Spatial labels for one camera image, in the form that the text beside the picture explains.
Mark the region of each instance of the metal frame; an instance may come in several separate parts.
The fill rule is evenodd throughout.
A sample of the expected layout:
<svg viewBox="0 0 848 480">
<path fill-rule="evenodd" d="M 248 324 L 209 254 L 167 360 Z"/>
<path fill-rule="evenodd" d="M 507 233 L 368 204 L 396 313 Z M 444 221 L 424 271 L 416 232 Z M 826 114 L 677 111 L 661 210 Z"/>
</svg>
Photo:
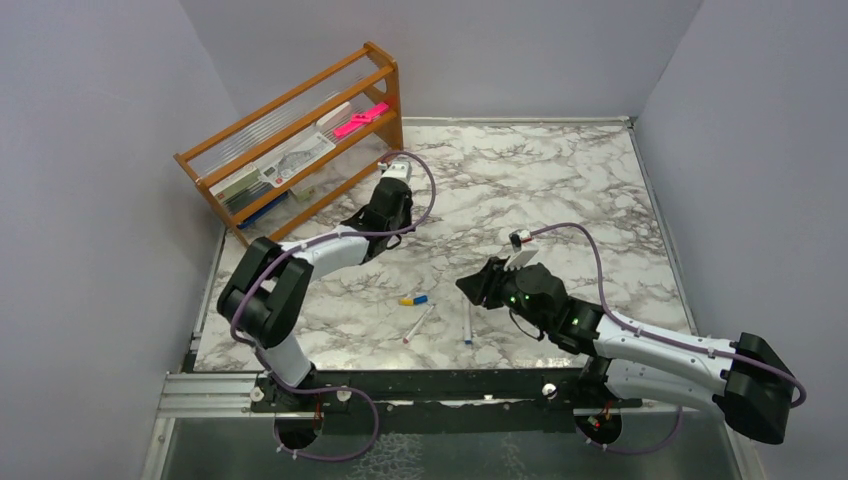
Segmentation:
<svg viewBox="0 0 848 480">
<path fill-rule="evenodd" d="M 656 197 L 650 177 L 645 168 L 644 161 L 639 151 L 634 132 L 633 119 L 631 117 L 609 117 L 609 118 L 439 118 L 439 117 L 405 117 L 405 126 L 506 126 L 506 125 L 621 125 L 628 129 L 630 140 L 633 145 L 639 168 L 648 191 L 660 233 L 666 247 L 672 274 L 680 293 L 681 302 L 686 312 L 687 322 L 693 333 L 697 334 L 694 316 L 689 307 L 685 290 L 683 288 L 680 264 L 676 255 L 674 237 L 662 216 L 661 207 Z M 212 294 L 215 273 L 220 262 L 223 251 L 226 229 L 222 228 L 219 234 L 218 248 L 210 266 L 209 280 L 198 313 L 198 318 L 192 332 L 192 342 L 189 354 L 196 354 L 197 344 L 203 332 L 206 311 Z M 142 478 L 158 479 L 161 477 L 165 461 L 167 459 L 171 438 L 174 432 L 175 420 L 178 418 L 311 418 L 312 413 L 255 413 L 250 409 L 250 392 L 253 389 L 260 372 L 239 373 L 169 373 L 164 382 L 159 408 L 153 427 L 150 447 L 144 463 Z M 644 402 L 640 408 L 628 409 L 629 413 L 666 413 L 676 409 L 674 406 L 661 403 Z M 590 415 L 596 413 L 596 409 L 574 409 L 575 415 Z M 760 463 L 759 456 L 754 448 L 753 442 L 742 437 L 730 428 L 726 428 L 728 441 L 733 450 L 739 472 L 745 479 L 764 480 L 765 474 Z"/>
</svg>

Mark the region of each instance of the wooden rack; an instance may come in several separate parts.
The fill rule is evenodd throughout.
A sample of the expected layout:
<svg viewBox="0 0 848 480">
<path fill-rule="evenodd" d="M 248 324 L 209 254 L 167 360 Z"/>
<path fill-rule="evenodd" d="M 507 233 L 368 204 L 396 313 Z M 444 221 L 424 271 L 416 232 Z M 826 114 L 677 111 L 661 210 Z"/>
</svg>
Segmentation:
<svg viewBox="0 0 848 480">
<path fill-rule="evenodd" d="M 327 88 L 325 86 L 328 82 L 332 82 L 333 76 L 341 75 L 340 72 L 355 62 L 359 66 L 364 64 L 368 68 L 373 66 L 373 73 L 367 75 L 359 74 L 352 77 L 353 80 L 357 81 L 354 82 L 351 80 L 349 84 L 344 84 L 346 86 L 344 90 L 332 91 L 329 94 L 321 91 L 322 88 Z M 377 84 L 383 82 L 385 83 L 384 90 L 380 90 Z M 310 94 L 313 98 L 317 97 L 319 100 L 313 103 L 310 103 L 308 99 L 303 100 L 304 97 L 309 97 Z M 355 97 L 362 98 L 365 102 L 370 102 L 370 105 L 384 102 L 390 108 L 372 123 L 360 127 L 343 138 L 335 138 L 331 134 L 328 135 L 332 137 L 330 140 L 335 144 L 335 148 L 286 180 L 282 185 L 272 186 L 272 188 L 253 199 L 248 205 L 238 209 L 238 211 L 228 210 L 227 206 L 216 199 L 212 193 L 215 185 L 239 172 L 239 170 L 257 159 L 260 159 L 263 155 L 271 152 L 277 146 L 283 144 L 298 133 L 309 127 L 314 127 L 316 121 L 328 113 L 333 112 L 336 108 L 345 104 L 345 102 L 350 102 Z M 290 105 L 290 102 L 297 103 L 298 101 L 300 101 L 300 104 L 297 107 L 291 107 L 293 110 L 288 112 L 285 110 Z M 264 127 L 261 135 L 258 137 L 253 135 L 250 137 L 251 140 L 245 140 L 248 136 L 247 132 L 250 132 L 252 126 L 261 127 L 264 124 L 270 123 L 271 120 L 280 123 L 276 119 L 287 118 L 286 115 L 294 117 L 291 118 L 291 121 L 285 121 L 285 125 L 282 125 L 281 128 L 269 130 L 269 128 Z M 376 134 L 382 139 L 388 149 L 400 150 L 403 148 L 397 63 L 383 49 L 371 42 L 367 42 L 358 51 L 276 98 L 264 107 L 247 115 L 233 125 L 230 125 L 196 147 L 185 153 L 175 154 L 174 159 L 194 181 L 195 187 L 203 195 L 203 198 L 209 202 L 215 213 L 221 217 L 221 220 L 238 237 L 239 241 L 247 246 L 248 240 L 240 230 L 240 224 L 272 202 L 278 200 L 291 187 L 324 167 L 324 165 L 336 158 L 339 154 L 348 150 L 371 133 Z M 193 168 L 192 162 L 197 162 L 198 159 L 204 157 L 204 154 L 205 157 L 208 157 L 204 160 L 206 163 L 209 163 L 209 160 L 213 160 L 216 162 L 216 165 L 206 172 L 198 173 L 197 170 L 201 169 Z M 305 222 L 320 209 L 332 202 L 333 199 L 374 171 L 377 167 L 376 161 L 377 159 L 374 158 L 374 161 L 348 178 L 347 181 L 332 190 L 329 194 L 306 206 L 299 214 L 286 221 L 284 225 L 269 235 L 269 237 L 274 241 L 281 240 L 295 227 Z"/>
</svg>

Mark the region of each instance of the black cable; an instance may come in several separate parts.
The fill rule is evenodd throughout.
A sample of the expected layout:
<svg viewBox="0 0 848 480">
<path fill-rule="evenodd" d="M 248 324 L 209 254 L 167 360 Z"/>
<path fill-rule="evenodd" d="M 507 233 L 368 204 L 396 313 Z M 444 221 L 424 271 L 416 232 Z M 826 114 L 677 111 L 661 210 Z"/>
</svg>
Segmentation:
<svg viewBox="0 0 848 480">
<path fill-rule="evenodd" d="M 523 333 L 524 335 L 527 335 L 528 337 L 532 338 L 533 340 L 536 340 L 537 342 L 541 342 L 545 338 L 545 332 L 543 332 L 541 330 L 539 330 L 539 336 L 534 337 L 533 335 L 530 335 L 529 333 L 527 333 L 523 328 L 521 328 L 521 325 L 519 325 L 518 321 L 515 320 L 515 317 L 512 316 L 512 310 L 509 311 L 509 319 L 512 320 L 512 323 L 514 323 L 515 326 L 518 327 L 519 330 L 521 330 L 521 333 Z"/>
</svg>

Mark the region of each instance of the gray marble vein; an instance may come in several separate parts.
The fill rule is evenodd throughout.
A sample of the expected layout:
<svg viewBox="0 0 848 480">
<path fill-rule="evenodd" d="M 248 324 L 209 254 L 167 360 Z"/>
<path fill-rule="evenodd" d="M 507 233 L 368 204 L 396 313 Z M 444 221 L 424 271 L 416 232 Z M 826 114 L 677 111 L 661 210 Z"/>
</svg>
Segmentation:
<svg viewBox="0 0 848 480">
<path fill-rule="evenodd" d="M 625 128 L 619 126 L 438 126 L 404 129 L 409 150 L 437 179 L 430 218 L 403 245 L 374 261 L 310 285 L 295 332 L 309 358 L 324 369 L 527 368 L 579 366 L 584 359 L 521 334 L 503 309 L 470 308 L 454 281 L 509 252 L 507 235 L 563 221 L 579 222 L 601 249 L 608 299 L 616 310 L 649 324 L 688 331 L 660 230 Z M 363 145 L 346 162 L 327 167 L 329 191 L 378 146 Z M 287 239 L 323 233 L 365 204 L 377 174 L 323 209 Z M 426 176 L 415 170 L 413 216 L 426 205 Z M 270 212 L 248 235 L 273 231 L 292 204 Z M 536 259 L 562 278 L 568 292 L 597 302 L 594 258 L 576 231 L 537 239 Z M 197 370 L 260 369 L 248 348 L 229 337 L 214 311 L 243 247 L 228 234 Z M 436 308 L 408 344 L 401 342 L 424 306 L 398 299 L 426 292 Z M 463 343 L 471 316 L 473 345 Z"/>
</svg>

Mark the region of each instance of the white marble surface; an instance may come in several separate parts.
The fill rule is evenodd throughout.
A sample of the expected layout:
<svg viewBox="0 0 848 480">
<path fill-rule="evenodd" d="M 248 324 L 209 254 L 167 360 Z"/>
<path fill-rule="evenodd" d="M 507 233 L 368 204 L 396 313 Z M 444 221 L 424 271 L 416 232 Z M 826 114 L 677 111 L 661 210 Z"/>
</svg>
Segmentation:
<svg viewBox="0 0 848 480">
<path fill-rule="evenodd" d="M 521 334 L 505 309 L 469 308 L 454 281 L 509 251 L 516 228 L 572 221 L 601 249 L 608 299 L 618 311 L 688 331 L 660 230 L 625 128 L 407 127 L 406 144 L 433 169 L 438 195 L 431 217 L 403 245 L 359 267 L 310 285 L 295 329 L 307 356 L 324 369 L 527 368 L 579 366 L 547 341 Z M 377 174 L 337 199 L 287 239 L 323 233 L 370 198 Z M 424 173 L 413 175 L 413 217 L 428 201 Z M 273 231 L 285 207 L 248 233 Z M 594 259 L 576 231 L 537 240 L 536 259 L 562 278 L 569 294 L 597 302 Z M 228 233 L 200 342 L 196 370 L 258 370 L 247 347 L 229 337 L 214 302 L 244 248 Z M 436 309 L 408 345 L 401 342 L 424 306 L 398 299 L 426 292 Z M 471 315 L 474 343 L 464 345 Z"/>
</svg>

